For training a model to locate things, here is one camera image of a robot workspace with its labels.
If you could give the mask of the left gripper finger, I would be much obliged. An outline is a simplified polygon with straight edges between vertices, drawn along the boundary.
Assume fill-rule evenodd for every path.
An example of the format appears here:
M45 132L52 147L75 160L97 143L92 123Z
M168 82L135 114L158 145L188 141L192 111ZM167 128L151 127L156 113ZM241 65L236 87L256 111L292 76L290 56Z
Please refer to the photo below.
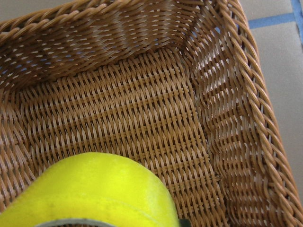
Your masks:
M178 222L180 227L191 227L190 220L188 219L179 219Z

